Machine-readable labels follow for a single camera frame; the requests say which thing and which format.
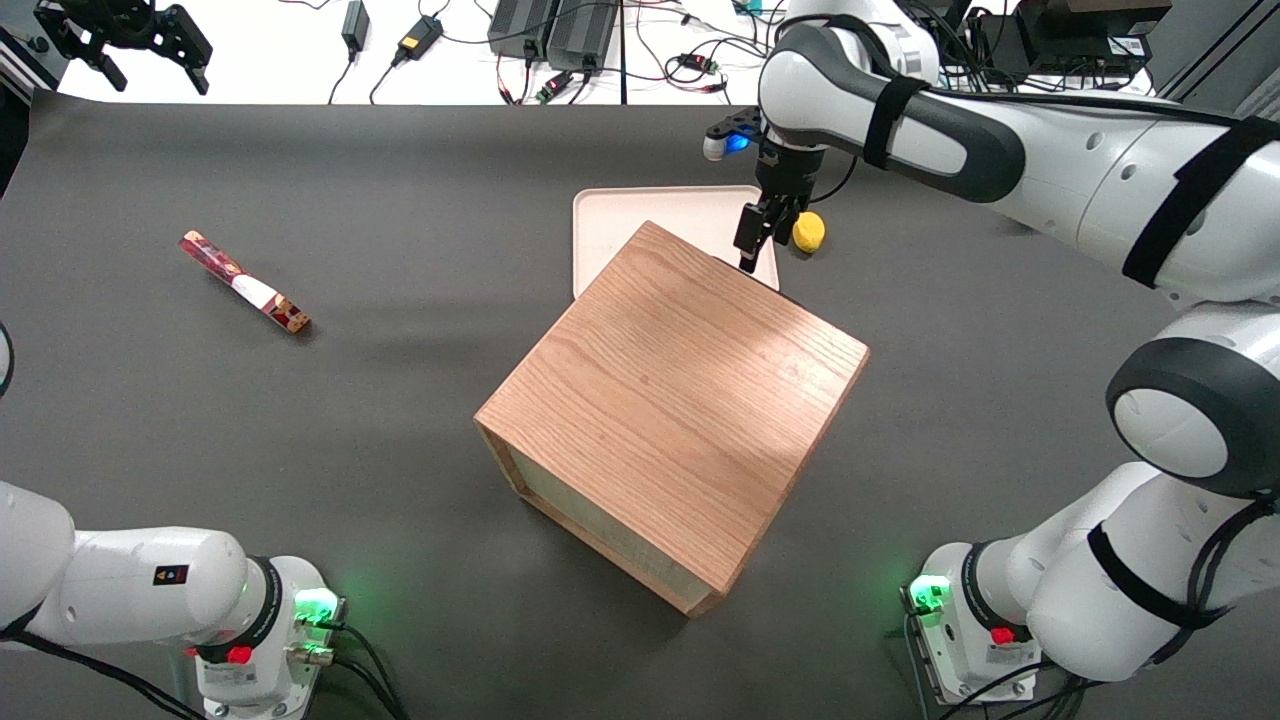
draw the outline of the white table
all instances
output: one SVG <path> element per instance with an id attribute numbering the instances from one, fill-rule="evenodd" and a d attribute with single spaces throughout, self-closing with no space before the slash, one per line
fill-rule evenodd
<path id="1" fill-rule="evenodd" d="M 422 10 L 435 13 L 445 0 L 421 0 Z M 765 0 L 765 17 L 777 0 Z M 485 40 L 489 18 L 475 5 L 489 12 L 497 0 L 449 0 L 440 13 L 447 36 L 462 40 Z M 207 69 L 209 95 L 201 96 L 182 69 L 151 53 L 109 49 L 109 54 L 129 81 L 124 92 L 115 92 L 101 74 L 81 61 L 74 61 L 63 77 L 60 92 L 109 102 L 220 102 L 220 104 L 324 104 L 333 83 L 347 65 L 346 46 L 339 37 L 346 0 L 330 0 L 320 10 L 278 0 L 182 0 L 205 36 L 214 46 Z M 975 0 L 995 13 L 1012 12 L 1016 0 Z M 396 44 L 419 18 L 413 0 L 365 0 L 370 17 L 365 51 L 338 87 L 335 104 L 366 104 L 369 91 L 387 69 Z M 682 0 L 664 8 L 684 9 L 719 29 L 750 37 L 751 22 L 732 12 L 730 0 Z M 682 15 L 659 8 L 626 9 L 627 70 L 640 76 L 662 73 L 640 44 L 639 32 L 659 59 L 690 51 L 707 40 L 724 37 L 699 22 L 681 26 Z M 760 36 L 765 32 L 760 23 Z M 609 45 L 609 68 L 620 68 L 618 33 Z M 762 60 L 732 46 L 723 46 L 716 55 L 728 78 L 728 99 L 733 105 L 753 105 Z M 500 105 L 495 78 L 495 58 L 485 45 L 461 45 L 439 40 L 419 61 L 406 63 L 383 82 L 378 91 L 379 105 Z M 524 85 L 524 64 L 511 59 L 502 64 L 507 87 L 518 94 Z M 535 65 L 530 97 L 556 74 L 549 65 Z M 707 82 L 718 78 L 708 77 Z M 1046 77 L 1050 83 L 1060 78 Z M 607 72 L 595 77 L 577 100 L 579 104 L 616 105 L 620 102 L 621 76 Z M 1126 88 L 1146 94 L 1149 76 L 1142 73 Z M 556 104 L 563 104 L 568 94 Z M 700 95 L 680 91 L 664 82 L 637 78 L 627 81 L 628 102 L 634 105 L 728 104 L 723 94 Z"/>

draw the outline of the black strap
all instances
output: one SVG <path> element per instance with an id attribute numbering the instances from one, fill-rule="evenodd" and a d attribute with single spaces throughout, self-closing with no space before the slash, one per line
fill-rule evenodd
<path id="1" fill-rule="evenodd" d="M 0 629 L 0 642 L 12 641 L 20 635 L 27 629 L 27 625 L 36 619 L 36 614 L 40 612 L 41 605 L 44 605 L 44 602 L 28 610 L 22 618 L 18 618 L 13 623 L 5 625 L 4 629 Z"/>
<path id="2" fill-rule="evenodd" d="M 1116 588 L 1125 597 L 1132 600 L 1138 607 L 1166 623 L 1189 630 L 1201 630 L 1213 624 L 1222 615 L 1226 615 L 1226 609 L 1204 612 L 1203 615 L 1198 614 L 1187 606 L 1169 600 L 1160 591 L 1148 585 L 1146 580 L 1134 574 L 1124 564 L 1124 560 L 1120 560 L 1115 548 L 1111 547 L 1111 539 L 1107 538 L 1107 533 L 1102 529 L 1101 523 L 1089 530 L 1089 550 L 1093 551 L 1093 557 L 1102 566 L 1102 571 L 1111 578 L 1111 582 L 1116 584 Z"/>
<path id="3" fill-rule="evenodd" d="M 1030 629 L 1027 625 L 1019 625 L 1001 618 L 987 603 L 987 598 L 982 597 L 982 589 L 978 587 L 978 559 L 982 557 L 982 551 L 987 550 L 987 546 L 992 542 L 996 541 L 974 543 L 969 548 L 969 553 L 964 556 L 964 562 L 960 564 L 960 589 L 964 592 L 965 602 L 969 603 L 969 611 L 973 612 L 979 625 L 988 630 L 1007 628 L 1014 633 L 1014 642 L 1028 642 L 1032 639 Z"/>
<path id="4" fill-rule="evenodd" d="M 911 96 L 925 87 L 929 87 L 929 83 L 914 77 L 893 76 L 893 79 L 888 81 L 876 99 L 876 110 L 872 111 L 872 122 L 867 126 L 863 160 L 884 169 L 888 164 L 888 140 L 893 133 L 893 124 L 902 118 Z"/>
<path id="5" fill-rule="evenodd" d="M 221 644 L 197 644 L 196 652 L 205 662 L 227 662 L 227 653 L 233 647 L 252 648 L 262 644 L 262 641 L 266 639 L 266 635 L 275 625 L 275 619 L 280 615 L 280 601 L 284 593 L 279 570 L 276 570 L 275 565 L 271 565 L 271 561 L 265 557 L 251 555 L 248 556 L 248 560 L 257 564 L 257 566 L 262 569 L 262 579 L 266 582 L 262 609 L 259 610 L 257 618 L 253 619 L 250 626 L 234 638 Z"/>
<path id="6" fill-rule="evenodd" d="M 1276 140 L 1280 140 L 1280 123 L 1245 118 L 1179 168 L 1174 173 L 1178 184 L 1147 220 L 1125 258 L 1125 277 L 1156 287 L 1160 268 L 1196 217 L 1208 208 L 1251 155 Z"/>

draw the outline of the blue light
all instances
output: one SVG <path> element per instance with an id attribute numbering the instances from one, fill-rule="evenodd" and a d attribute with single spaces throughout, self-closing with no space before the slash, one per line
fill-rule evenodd
<path id="1" fill-rule="evenodd" d="M 724 154 L 732 155 L 750 143 L 751 141 L 745 136 L 737 135 L 736 132 L 731 133 L 727 138 L 724 138 Z"/>

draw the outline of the power adapter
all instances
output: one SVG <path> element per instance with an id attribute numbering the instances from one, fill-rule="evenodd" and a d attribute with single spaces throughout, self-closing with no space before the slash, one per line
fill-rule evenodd
<path id="1" fill-rule="evenodd" d="M 347 59 L 355 60 L 356 54 L 365 49 L 369 37 L 369 13 L 365 0 L 347 3 L 347 17 L 342 20 L 342 41 L 347 44 Z"/>
<path id="2" fill-rule="evenodd" d="M 399 46 L 396 49 L 396 59 L 392 64 L 398 65 L 404 60 L 420 60 L 443 35 L 444 26 L 440 24 L 440 20 L 422 17 L 401 38 Z"/>

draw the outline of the wooden box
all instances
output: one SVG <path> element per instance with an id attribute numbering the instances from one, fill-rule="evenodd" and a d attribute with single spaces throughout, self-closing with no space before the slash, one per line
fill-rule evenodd
<path id="1" fill-rule="evenodd" d="M 521 497 L 696 618 L 724 600 L 865 360 L 646 223 L 475 421 Z"/>

